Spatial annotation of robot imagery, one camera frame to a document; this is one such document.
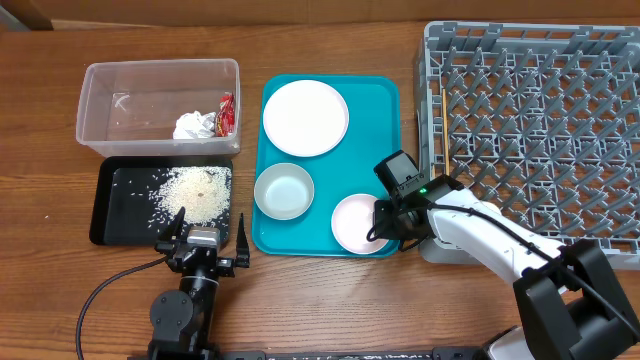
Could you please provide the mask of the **white napkin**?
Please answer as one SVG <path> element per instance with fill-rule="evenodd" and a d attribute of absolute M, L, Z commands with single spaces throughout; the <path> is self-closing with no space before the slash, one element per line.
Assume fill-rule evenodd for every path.
<path fill-rule="evenodd" d="M 201 114 L 199 111 L 185 113 L 176 120 L 174 140 L 205 139 L 216 136 L 215 112 Z"/>

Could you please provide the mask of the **white cup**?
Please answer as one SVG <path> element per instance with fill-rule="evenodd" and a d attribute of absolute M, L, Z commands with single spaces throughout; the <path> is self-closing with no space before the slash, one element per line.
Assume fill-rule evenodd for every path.
<path fill-rule="evenodd" d="M 495 204 L 491 203 L 491 202 L 487 202 L 487 201 L 482 201 L 481 204 L 487 208 L 488 210 L 490 210 L 493 213 L 496 213 L 498 215 L 501 215 L 501 210 L 498 206 L 496 206 Z"/>

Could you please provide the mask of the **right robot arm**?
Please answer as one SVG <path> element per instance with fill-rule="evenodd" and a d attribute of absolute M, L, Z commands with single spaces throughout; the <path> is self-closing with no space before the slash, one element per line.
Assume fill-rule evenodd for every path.
<path fill-rule="evenodd" d="M 389 197 L 374 205 L 366 235 L 461 248 L 513 288 L 520 325 L 467 353 L 469 359 L 614 359 L 639 342 L 639 320 L 605 254 L 538 235 L 495 212 L 448 175 L 419 171 L 399 150 L 375 166 Z"/>

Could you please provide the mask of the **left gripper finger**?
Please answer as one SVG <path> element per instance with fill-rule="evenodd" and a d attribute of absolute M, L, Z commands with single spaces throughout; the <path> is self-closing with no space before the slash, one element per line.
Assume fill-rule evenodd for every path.
<path fill-rule="evenodd" d="M 249 249 L 248 239 L 245 231 L 243 213 L 241 213 L 239 217 L 238 233 L 236 237 L 236 257 L 237 258 L 250 257 L 250 249 Z"/>
<path fill-rule="evenodd" d="M 167 227 L 160 233 L 157 242 L 168 243 L 180 237 L 186 209 L 181 207 Z"/>

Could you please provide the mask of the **red snack wrapper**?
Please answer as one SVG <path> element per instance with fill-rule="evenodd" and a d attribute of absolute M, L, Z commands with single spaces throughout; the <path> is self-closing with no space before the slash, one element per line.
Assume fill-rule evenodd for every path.
<path fill-rule="evenodd" d="M 235 97 L 226 93 L 220 99 L 219 112 L 216 115 L 216 136 L 226 137 L 235 130 Z"/>

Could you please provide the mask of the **white pink bowl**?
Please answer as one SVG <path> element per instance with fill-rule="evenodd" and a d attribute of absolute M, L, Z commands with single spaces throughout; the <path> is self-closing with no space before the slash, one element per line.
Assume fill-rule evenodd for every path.
<path fill-rule="evenodd" d="M 336 241 L 348 252 L 370 255 L 384 248 L 388 240 L 367 240 L 373 227 L 377 198 L 369 194 L 353 194 L 339 202 L 331 218 L 331 230 Z"/>

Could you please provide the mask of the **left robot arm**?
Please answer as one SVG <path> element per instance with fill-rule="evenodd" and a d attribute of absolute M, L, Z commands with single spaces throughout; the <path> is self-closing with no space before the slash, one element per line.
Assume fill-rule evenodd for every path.
<path fill-rule="evenodd" d="M 250 250 L 239 220 L 236 256 L 219 255 L 226 241 L 215 227 L 184 227 L 186 210 L 178 214 L 156 240 L 169 269 L 181 276 L 179 288 L 166 291 L 150 308 L 153 326 L 150 359 L 219 359 L 219 347 L 209 341 L 219 279 L 233 278 L 237 268 L 250 266 Z"/>

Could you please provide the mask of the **wooden chopstick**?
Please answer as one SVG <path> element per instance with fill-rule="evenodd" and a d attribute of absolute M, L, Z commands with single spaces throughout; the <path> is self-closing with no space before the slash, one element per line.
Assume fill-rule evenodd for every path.
<path fill-rule="evenodd" d="M 449 136 L 448 136 L 448 106 L 447 106 L 446 89 L 442 91 L 442 133 L 443 133 L 443 157 L 444 157 L 444 174 L 450 175 L 450 157 L 449 157 Z"/>

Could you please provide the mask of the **white rice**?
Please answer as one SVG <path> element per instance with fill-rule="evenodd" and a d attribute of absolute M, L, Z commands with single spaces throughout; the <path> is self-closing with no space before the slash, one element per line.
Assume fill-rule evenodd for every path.
<path fill-rule="evenodd" d="M 120 168 L 114 172 L 108 218 L 130 230 L 161 232 L 186 209 L 185 225 L 226 231 L 231 169 L 222 166 Z"/>

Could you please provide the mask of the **grey bowl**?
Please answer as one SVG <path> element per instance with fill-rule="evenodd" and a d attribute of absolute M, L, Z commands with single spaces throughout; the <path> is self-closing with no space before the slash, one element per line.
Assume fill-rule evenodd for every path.
<path fill-rule="evenodd" d="M 262 171 L 254 185 L 258 209 L 274 220 L 292 220 L 303 215 L 314 200 L 310 174 L 293 163 L 277 163 Z"/>

